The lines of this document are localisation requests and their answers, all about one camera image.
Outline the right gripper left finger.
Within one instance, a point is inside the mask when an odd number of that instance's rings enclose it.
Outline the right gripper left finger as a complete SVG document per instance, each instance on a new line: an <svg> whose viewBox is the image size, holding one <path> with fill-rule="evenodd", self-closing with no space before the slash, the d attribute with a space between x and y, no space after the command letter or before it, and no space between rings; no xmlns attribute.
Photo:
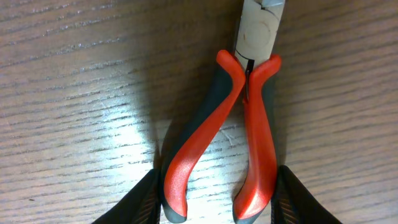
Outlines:
<svg viewBox="0 0 398 224"><path fill-rule="evenodd" d="M159 224L158 169L151 169L112 209L93 224Z"/></svg>

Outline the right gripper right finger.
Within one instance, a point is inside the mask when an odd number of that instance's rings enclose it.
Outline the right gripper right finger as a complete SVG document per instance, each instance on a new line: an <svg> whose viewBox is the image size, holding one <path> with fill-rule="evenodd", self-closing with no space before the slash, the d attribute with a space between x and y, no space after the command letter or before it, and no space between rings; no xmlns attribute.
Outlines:
<svg viewBox="0 0 398 224"><path fill-rule="evenodd" d="M272 224L341 224L285 165L278 169L271 198Z"/></svg>

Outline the red black pliers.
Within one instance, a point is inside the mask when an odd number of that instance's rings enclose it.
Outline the red black pliers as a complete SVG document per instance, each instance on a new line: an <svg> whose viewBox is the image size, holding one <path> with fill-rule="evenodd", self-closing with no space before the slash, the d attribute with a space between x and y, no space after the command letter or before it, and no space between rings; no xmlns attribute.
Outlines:
<svg viewBox="0 0 398 224"><path fill-rule="evenodd" d="M275 76L281 59L274 46L284 0L244 0L233 52L220 50L213 83L196 115L164 160L160 199L167 219L187 219L186 189L201 155L243 95L249 165L233 201L235 223L253 223L270 202L277 178L277 136L273 110Z"/></svg>

